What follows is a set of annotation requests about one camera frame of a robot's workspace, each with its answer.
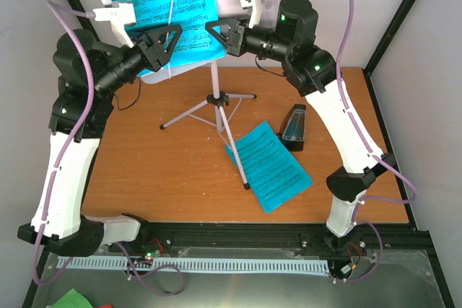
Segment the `black metronome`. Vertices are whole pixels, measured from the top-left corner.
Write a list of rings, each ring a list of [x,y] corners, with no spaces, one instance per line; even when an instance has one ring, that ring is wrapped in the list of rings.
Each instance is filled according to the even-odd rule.
[[[298,152],[304,149],[305,119],[306,106],[295,104],[283,120],[278,138],[288,151]]]

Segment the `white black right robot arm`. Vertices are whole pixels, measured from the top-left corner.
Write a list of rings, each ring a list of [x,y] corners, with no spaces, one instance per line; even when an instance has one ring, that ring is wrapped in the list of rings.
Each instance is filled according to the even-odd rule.
[[[249,16],[208,21],[204,29],[231,56],[252,53],[279,62],[283,77],[323,121],[342,160],[326,178],[333,196],[326,228],[343,239],[357,224],[357,209],[367,190],[396,160],[366,131],[347,94],[340,58],[315,44],[317,24],[318,13],[309,0],[281,0],[274,29]]]

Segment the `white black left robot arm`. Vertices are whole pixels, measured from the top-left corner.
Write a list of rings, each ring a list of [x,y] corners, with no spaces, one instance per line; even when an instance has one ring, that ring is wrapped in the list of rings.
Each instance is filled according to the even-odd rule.
[[[68,258],[87,257],[116,242],[134,252],[148,248],[143,218],[85,216],[82,202],[115,93],[140,72],[167,65],[182,31],[180,25],[134,30],[132,44],[120,47],[102,43],[84,29],[59,38],[53,55],[60,77],[49,122],[48,171],[38,209],[30,223],[19,227],[19,239]]]

